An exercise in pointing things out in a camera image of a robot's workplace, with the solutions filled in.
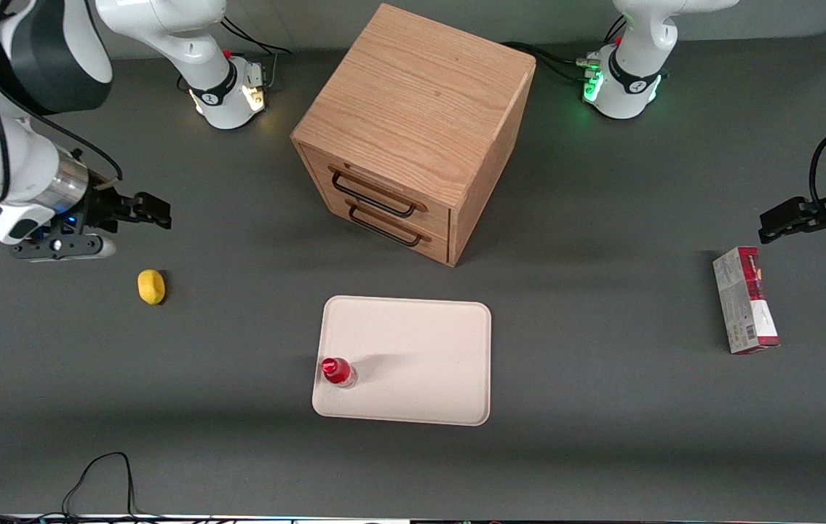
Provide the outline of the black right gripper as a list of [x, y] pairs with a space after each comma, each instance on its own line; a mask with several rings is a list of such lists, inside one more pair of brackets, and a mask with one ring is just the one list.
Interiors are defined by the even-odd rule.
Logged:
[[97, 189], [108, 182], [97, 173], [89, 174], [89, 188], [84, 198], [66, 213], [55, 216], [55, 229], [63, 234], [82, 234], [84, 229], [100, 229], [116, 234], [119, 221], [126, 223], [152, 223], [161, 229], [171, 229], [169, 202], [146, 193], [136, 193], [124, 198], [114, 188]]

